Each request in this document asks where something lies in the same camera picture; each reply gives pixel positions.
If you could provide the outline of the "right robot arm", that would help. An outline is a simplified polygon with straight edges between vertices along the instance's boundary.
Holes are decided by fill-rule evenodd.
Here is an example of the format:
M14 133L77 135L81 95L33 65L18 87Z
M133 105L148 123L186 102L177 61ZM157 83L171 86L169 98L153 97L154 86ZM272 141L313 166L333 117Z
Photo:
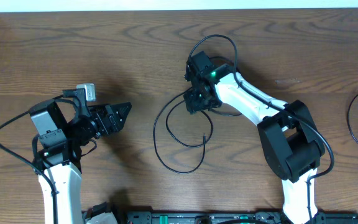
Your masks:
M312 221L318 211L310 178L317 173L325 150L307 106L299 100L288 104L268 96L232 66L218 66L204 52L187 60L185 79L192 85L184 95L191 114L227 104L256 125L265 160L282 180L284 215L292 223Z

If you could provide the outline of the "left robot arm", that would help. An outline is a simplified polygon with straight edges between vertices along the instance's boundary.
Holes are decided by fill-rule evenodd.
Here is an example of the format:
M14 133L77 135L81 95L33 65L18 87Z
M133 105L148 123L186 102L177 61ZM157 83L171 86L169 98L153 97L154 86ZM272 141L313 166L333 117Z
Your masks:
M38 131L32 141L33 163L40 171L46 223L97 223L116 219L102 210L87 214L81 209L82 148L101 136L118 133L132 108L130 102L115 105L74 104L75 115L67 121L58 99L33 106L30 117Z

